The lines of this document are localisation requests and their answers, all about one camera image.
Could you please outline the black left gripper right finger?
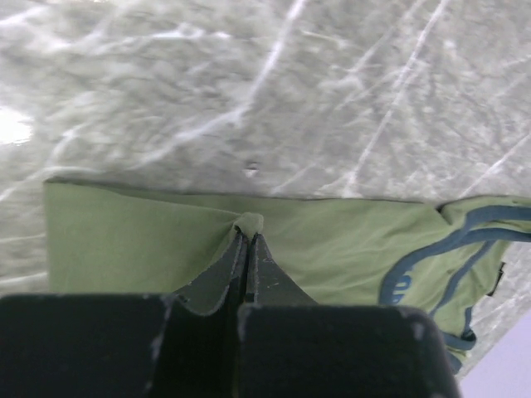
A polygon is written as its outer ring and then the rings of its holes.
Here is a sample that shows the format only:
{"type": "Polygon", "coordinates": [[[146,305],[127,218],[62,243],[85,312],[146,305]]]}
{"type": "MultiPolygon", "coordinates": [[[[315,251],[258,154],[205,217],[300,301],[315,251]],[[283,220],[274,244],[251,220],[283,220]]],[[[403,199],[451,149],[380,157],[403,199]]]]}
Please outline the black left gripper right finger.
{"type": "Polygon", "coordinates": [[[457,397],[441,334],[423,311],[320,305],[252,241],[237,315],[242,397],[457,397]]]}

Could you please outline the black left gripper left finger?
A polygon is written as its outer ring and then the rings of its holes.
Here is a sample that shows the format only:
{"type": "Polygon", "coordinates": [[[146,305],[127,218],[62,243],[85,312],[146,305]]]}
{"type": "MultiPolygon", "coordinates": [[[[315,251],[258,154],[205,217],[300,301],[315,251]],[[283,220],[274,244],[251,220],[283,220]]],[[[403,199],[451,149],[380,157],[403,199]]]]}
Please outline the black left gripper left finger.
{"type": "Polygon", "coordinates": [[[232,396],[247,248],[170,294],[3,297],[2,396],[232,396]]]}

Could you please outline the green graphic tank top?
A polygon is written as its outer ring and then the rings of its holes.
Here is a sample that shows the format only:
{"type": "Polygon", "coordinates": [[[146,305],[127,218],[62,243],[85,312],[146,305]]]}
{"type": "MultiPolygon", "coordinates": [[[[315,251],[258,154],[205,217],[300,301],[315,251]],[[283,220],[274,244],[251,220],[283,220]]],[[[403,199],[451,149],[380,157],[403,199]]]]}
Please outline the green graphic tank top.
{"type": "Polygon", "coordinates": [[[172,292],[237,233],[323,304],[406,305],[428,313],[453,372],[475,346],[473,307],[505,251],[530,239],[526,197],[409,201],[190,195],[48,180],[49,285],[63,293],[172,292]]]}

